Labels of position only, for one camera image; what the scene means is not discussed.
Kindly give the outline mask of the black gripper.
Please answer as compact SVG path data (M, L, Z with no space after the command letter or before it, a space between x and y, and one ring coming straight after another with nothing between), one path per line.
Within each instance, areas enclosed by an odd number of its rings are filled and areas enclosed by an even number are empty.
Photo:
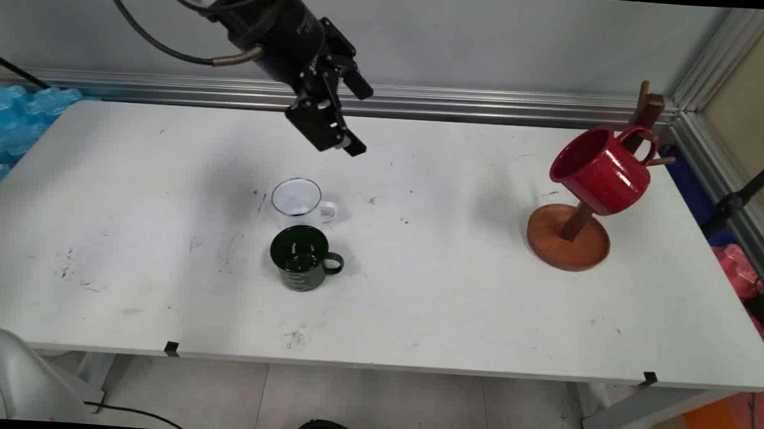
M285 117L317 149L351 157L367 147L345 122L338 84L360 101L374 90L355 61L357 49L329 18L318 18L301 0L218 0L207 20L218 22L241 50L262 48L257 65L296 93Z

